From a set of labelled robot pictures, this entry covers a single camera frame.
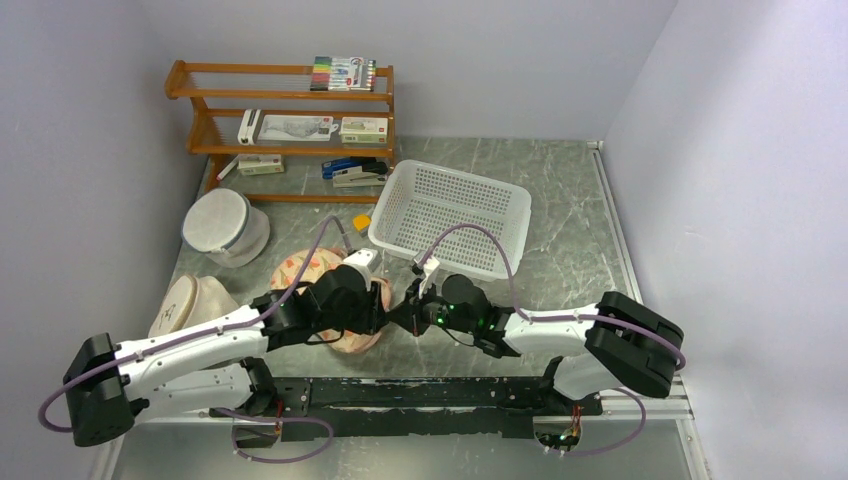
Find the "box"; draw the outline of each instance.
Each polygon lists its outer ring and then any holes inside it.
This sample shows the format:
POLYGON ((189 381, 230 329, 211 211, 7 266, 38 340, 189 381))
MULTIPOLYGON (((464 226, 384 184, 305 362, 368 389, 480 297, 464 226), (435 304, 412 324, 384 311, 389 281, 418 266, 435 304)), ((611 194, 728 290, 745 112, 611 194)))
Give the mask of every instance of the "box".
POLYGON ((242 175, 263 175, 286 171, 282 155, 241 153, 236 155, 238 171, 242 175))
POLYGON ((339 129, 342 143, 386 143, 389 135, 387 118, 344 117, 339 129))

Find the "wooden shelf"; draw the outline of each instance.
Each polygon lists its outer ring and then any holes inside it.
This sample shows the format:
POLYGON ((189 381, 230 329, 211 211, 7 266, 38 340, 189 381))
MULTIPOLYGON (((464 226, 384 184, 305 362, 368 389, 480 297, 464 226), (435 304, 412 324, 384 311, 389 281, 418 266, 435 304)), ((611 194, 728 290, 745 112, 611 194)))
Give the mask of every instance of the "wooden shelf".
MULTIPOLYGON (((313 92, 309 90, 312 66, 249 65, 230 63, 174 62, 165 80, 165 95, 170 99, 189 98, 194 108, 194 121, 186 149, 193 154, 209 154, 212 173, 207 190, 218 186, 215 176, 224 168, 229 155, 268 153, 280 155, 366 156, 385 158, 390 171, 395 166, 394 69, 377 69, 380 80, 373 92, 313 92), (257 142, 241 145, 235 140, 243 109, 209 108, 206 98, 250 100, 333 100, 342 102, 378 102, 386 104, 384 112, 340 110, 265 110, 269 115, 332 116, 386 118, 389 132, 386 145, 342 144, 335 133, 329 142, 257 142)), ((271 202, 338 202, 376 203, 375 196, 271 195, 246 194, 253 201, 271 202)))

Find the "marble floor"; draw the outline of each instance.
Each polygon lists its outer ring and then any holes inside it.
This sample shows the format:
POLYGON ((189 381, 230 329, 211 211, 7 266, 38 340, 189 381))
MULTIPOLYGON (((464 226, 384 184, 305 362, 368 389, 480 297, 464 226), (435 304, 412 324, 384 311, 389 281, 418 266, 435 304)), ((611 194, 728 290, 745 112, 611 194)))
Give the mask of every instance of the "marble floor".
MULTIPOLYGON (((607 290, 627 292, 597 167, 585 142, 402 137, 398 149, 401 159, 471 172, 530 192, 530 227, 516 274, 522 307, 572 308, 598 301, 607 290)), ((322 161, 315 157, 287 158, 285 174, 242 177, 233 173, 222 186, 250 193, 339 193, 321 179, 322 161)), ((379 193, 372 187, 347 190, 344 193, 352 195, 379 193)), ((316 226, 327 215, 338 216, 352 228, 353 217, 371 208, 345 204, 255 206, 268 214, 272 228, 259 257, 242 268, 226 269, 184 245, 174 275, 213 275, 236 301, 247 303, 268 290, 271 273, 285 257, 313 243, 316 226)), ((328 231, 322 245, 340 246, 338 233, 328 231)), ((367 238, 352 237, 356 247, 370 245, 367 238)), ((401 296, 413 278, 409 262, 387 256, 382 266, 395 297, 401 296)), ((482 285, 493 303, 509 303, 506 281, 482 285)), ((383 330, 383 338, 363 354, 345 355, 327 346, 299 345, 270 352, 266 361, 276 376, 501 376, 540 375, 555 355, 551 352, 496 360, 457 345, 436 329, 414 338, 390 325, 383 330)))

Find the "white wall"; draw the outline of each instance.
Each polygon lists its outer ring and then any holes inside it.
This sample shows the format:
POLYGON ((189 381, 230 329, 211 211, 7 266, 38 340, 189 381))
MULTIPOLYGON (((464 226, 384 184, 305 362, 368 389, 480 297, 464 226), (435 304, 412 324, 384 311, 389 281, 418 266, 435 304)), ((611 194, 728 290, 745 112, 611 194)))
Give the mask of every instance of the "white wall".
POLYGON ((395 66, 398 131, 599 139, 675 0, 142 0, 188 62, 395 66))
POLYGON ((167 288, 201 167, 172 61, 131 1, 0 5, 0 478, 87 477, 95 450, 38 405, 88 336, 146 333, 167 288))
POLYGON ((681 0, 604 154, 716 479, 848 478, 848 4, 681 0))

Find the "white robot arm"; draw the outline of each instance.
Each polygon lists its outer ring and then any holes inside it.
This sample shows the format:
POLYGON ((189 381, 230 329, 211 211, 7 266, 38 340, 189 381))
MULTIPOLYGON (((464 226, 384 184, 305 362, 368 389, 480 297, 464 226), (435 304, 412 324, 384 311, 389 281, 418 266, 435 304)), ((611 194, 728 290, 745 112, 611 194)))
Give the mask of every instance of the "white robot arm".
POLYGON ((436 265, 424 269, 427 278, 419 276, 400 305, 384 312, 380 284, 371 278, 378 263, 377 252, 363 249, 282 305, 277 302, 281 292, 271 292, 222 318, 168 335, 116 345, 107 334, 90 338, 68 370, 66 384, 106 362, 119 364, 65 392, 75 443, 96 445, 135 423, 197 409, 262 414, 278 393, 261 360, 266 352, 308 343, 328 328, 374 334, 388 323, 414 335, 431 326, 467 333, 473 346, 496 358, 560 355, 547 380, 564 403, 622 385, 644 395, 668 395, 674 355, 649 337, 592 318, 614 315, 677 348, 683 334, 621 294, 607 292, 599 303, 573 310, 516 312, 490 304, 482 289, 461 275, 448 277, 438 294, 431 281, 436 265), (252 322, 262 314, 267 318, 252 322), (551 321, 573 316, 576 321, 551 321), (148 353, 164 344, 169 347, 148 353))

